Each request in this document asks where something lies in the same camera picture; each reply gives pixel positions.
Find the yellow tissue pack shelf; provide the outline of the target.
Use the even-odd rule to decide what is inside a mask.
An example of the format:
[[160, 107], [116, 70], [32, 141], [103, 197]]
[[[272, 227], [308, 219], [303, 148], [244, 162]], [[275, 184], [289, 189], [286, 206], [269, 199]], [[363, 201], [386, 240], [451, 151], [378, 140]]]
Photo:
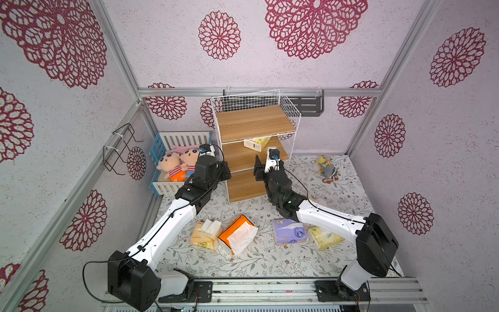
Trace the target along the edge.
[[270, 142], [270, 139], [271, 136], [266, 136], [262, 138], [246, 139], [243, 143], [246, 148], [256, 152], [262, 152], [265, 146]]

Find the purple tissue pack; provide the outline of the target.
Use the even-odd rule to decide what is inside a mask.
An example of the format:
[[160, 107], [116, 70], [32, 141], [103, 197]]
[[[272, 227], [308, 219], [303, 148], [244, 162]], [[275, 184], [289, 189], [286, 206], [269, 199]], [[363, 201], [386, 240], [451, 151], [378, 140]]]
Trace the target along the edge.
[[272, 221], [276, 244], [304, 243], [307, 232], [302, 222], [291, 219], [277, 219]]

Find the orange tissue pack bottom shelf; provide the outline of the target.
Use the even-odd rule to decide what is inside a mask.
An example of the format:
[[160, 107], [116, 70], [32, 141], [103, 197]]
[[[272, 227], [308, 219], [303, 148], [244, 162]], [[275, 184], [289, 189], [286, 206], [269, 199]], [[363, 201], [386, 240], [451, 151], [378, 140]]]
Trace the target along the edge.
[[238, 216], [221, 234], [218, 242], [226, 254], [238, 256], [255, 239], [258, 227], [244, 214]]

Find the yellow-green tissue pack bottom shelf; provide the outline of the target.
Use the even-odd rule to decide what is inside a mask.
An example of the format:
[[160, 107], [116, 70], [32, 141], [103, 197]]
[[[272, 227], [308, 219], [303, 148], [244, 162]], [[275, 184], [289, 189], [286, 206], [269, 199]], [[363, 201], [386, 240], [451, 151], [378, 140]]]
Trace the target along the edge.
[[317, 226], [309, 228], [307, 234], [311, 238], [314, 247], [318, 251], [323, 251], [344, 241], [344, 238], [340, 235], [332, 233], [331, 231], [324, 230]]

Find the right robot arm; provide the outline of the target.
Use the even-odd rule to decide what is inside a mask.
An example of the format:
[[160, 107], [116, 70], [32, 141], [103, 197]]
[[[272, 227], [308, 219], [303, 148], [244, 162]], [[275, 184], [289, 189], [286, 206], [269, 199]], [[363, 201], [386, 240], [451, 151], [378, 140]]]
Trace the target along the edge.
[[292, 189], [290, 173], [278, 157], [277, 149], [270, 150], [264, 163], [255, 157], [255, 180], [265, 184], [269, 202], [282, 217], [318, 226], [356, 247], [356, 259], [340, 273], [336, 287], [354, 292], [371, 278], [386, 277], [399, 243], [384, 219], [376, 213], [367, 217], [353, 216], [317, 204], [308, 195]]

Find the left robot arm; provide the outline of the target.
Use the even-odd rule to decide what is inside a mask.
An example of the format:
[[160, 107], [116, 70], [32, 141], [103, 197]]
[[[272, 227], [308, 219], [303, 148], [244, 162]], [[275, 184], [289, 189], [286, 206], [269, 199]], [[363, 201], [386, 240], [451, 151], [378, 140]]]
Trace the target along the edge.
[[201, 155], [194, 173], [176, 192], [167, 212], [126, 252], [115, 251], [107, 264], [107, 291], [113, 304], [127, 304], [146, 311], [157, 300], [188, 302], [193, 299], [194, 277], [174, 269], [158, 275], [157, 266], [182, 229], [210, 200], [222, 181], [229, 180], [228, 163]]

